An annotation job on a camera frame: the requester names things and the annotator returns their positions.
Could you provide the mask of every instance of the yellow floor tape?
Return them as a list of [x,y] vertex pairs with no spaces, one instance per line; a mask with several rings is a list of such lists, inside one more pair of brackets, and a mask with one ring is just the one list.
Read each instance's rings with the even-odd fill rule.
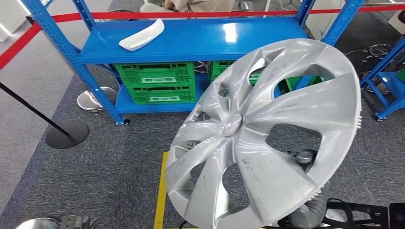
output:
[[164,178],[164,170],[166,167],[166,159],[167,159],[168,155],[169,155],[169,152],[163,152],[162,168],[160,169],[158,201],[156,204],[155,222],[154,222],[153,229],[163,229],[164,207],[165,207],[165,203],[166,203],[166,184],[165,184],[165,178]]

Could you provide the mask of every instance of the shelf board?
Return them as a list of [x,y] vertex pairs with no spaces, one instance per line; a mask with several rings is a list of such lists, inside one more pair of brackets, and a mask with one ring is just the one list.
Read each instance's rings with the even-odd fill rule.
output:
[[[196,101],[198,101],[210,85],[207,74],[195,76]],[[128,89],[122,85],[118,91],[116,100],[116,111],[120,114],[131,113],[156,113],[156,112],[189,112],[195,106],[195,103],[186,104],[135,104],[129,95]]]
[[384,83],[395,99],[405,96],[405,83],[395,75],[396,72],[380,72],[377,77]]
[[118,42],[154,21],[99,22],[77,61],[82,64],[237,60],[261,46],[305,38],[295,17],[164,20],[152,42],[128,51]]

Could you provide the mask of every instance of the green plastic crate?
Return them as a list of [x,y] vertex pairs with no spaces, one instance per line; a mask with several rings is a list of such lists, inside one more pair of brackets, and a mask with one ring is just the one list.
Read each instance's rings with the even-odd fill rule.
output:
[[[231,64],[233,64],[234,61],[212,61],[210,64],[210,81],[214,81],[223,71],[225,71]],[[260,74],[262,72],[262,69],[254,71],[250,76],[249,76],[249,82],[251,85],[255,85],[257,82],[257,79],[259,78]],[[296,77],[290,77],[287,78],[285,83],[283,82],[282,84],[279,83],[279,89],[283,93],[286,92],[291,92],[294,90],[295,85],[297,84],[297,81],[299,79],[299,76]],[[320,83],[322,82],[322,78],[320,77],[312,77],[311,80],[308,82],[307,86],[313,85],[315,83]]]
[[194,85],[192,62],[114,64],[127,88]]
[[136,104],[195,103],[195,86],[128,88]]
[[[234,61],[212,61],[210,63],[210,82],[214,81],[221,73],[223,73]],[[260,72],[251,74],[249,77],[249,82],[251,85],[255,85],[257,79],[260,76]]]
[[400,71],[398,71],[398,72],[396,73],[396,77],[397,77],[400,81],[402,81],[402,82],[405,83],[405,68],[403,68],[403,69],[401,69]]
[[210,62],[210,82],[214,81],[235,61],[211,61]]

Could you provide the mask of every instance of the beige shirt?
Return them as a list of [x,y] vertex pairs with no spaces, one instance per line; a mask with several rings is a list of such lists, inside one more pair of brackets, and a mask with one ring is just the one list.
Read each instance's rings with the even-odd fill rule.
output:
[[235,0],[171,0],[177,10],[188,9],[192,12],[228,12],[234,7]]

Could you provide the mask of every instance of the flexible hose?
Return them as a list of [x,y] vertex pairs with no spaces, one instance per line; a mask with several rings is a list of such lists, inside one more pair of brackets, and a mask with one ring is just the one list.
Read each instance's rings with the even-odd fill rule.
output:
[[316,197],[289,215],[291,225],[299,229],[312,229],[319,226],[326,214],[328,196],[329,183],[326,183]]

